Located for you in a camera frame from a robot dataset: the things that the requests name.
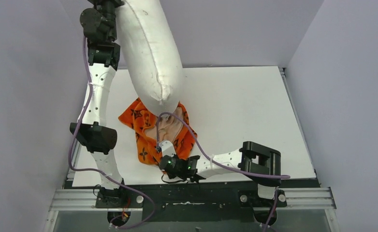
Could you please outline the orange patterned pillowcase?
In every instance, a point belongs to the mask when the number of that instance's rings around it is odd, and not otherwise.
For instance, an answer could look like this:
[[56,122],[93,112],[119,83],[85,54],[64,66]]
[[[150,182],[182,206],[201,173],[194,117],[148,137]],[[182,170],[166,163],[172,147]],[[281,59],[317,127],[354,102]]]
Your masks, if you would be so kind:
[[174,116],[164,115],[157,123],[158,117],[152,114],[137,98],[119,117],[118,120],[135,131],[138,159],[147,165],[158,165],[162,153],[156,150],[159,141],[170,141],[181,159],[187,159],[194,147],[197,136],[192,128],[187,128],[181,121],[189,125],[189,115],[184,105],[179,103]]

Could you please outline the white pillow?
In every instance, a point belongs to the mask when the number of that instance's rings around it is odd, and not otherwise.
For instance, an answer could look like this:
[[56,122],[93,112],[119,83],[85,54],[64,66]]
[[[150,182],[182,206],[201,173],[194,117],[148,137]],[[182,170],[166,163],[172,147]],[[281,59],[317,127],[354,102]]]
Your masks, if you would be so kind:
[[174,37],[158,0],[126,0],[116,11],[117,35],[140,100],[154,115],[172,113],[184,85]]

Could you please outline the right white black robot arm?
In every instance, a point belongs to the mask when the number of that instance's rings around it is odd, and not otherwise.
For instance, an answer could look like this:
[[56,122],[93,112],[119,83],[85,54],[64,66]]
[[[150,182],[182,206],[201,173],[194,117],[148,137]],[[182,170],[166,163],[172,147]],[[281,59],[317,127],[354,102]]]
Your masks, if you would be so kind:
[[269,206],[281,195],[281,153],[275,149],[247,141],[232,152],[181,159],[172,143],[165,140],[157,150],[162,152],[159,167],[169,178],[198,183],[215,175],[240,173],[257,184],[258,204]]

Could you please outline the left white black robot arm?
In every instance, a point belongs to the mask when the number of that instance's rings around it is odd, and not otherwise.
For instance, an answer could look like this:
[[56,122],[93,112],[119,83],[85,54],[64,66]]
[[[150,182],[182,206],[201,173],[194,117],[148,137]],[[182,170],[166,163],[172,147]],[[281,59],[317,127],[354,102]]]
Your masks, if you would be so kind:
[[114,155],[117,131],[106,125],[106,108],[120,58],[116,10],[124,3],[122,0],[92,0],[92,7],[80,14],[87,91],[77,122],[70,124],[74,139],[87,149],[97,166],[83,168],[83,171],[100,174],[97,201],[115,206],[127,201],[127,193],[121,188],[124,181]]

